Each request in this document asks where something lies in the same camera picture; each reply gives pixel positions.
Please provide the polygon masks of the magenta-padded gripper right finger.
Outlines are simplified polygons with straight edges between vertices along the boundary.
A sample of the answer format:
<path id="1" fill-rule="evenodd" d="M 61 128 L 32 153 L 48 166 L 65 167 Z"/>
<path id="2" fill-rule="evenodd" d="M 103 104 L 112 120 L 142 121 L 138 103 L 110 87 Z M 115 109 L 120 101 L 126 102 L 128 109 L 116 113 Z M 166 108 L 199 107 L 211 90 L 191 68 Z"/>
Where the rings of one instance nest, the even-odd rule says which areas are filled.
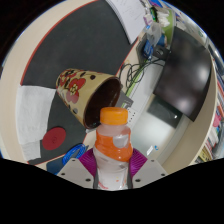
<path id="1" fill-rule="evenodd" d="M 165 176 L 167 176 L 167 172 L 157 160 L 147 159 L 137 149 L 133 150 L 132 157 L 129 160 L 129 189 L 144 187 Z"/>

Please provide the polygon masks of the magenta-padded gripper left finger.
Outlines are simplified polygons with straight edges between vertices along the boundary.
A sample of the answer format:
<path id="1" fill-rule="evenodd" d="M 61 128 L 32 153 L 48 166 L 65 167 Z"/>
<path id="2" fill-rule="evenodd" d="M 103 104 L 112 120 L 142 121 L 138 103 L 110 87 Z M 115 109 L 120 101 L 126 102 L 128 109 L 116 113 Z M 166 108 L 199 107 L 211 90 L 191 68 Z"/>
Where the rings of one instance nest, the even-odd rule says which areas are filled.
<path id="1" fill-rule="evenodd" d="M 79 159 L 71 158 L 57 176 L 83 188 L 96 189 L 98 174 L 93 150 L 88 150 Z"/>

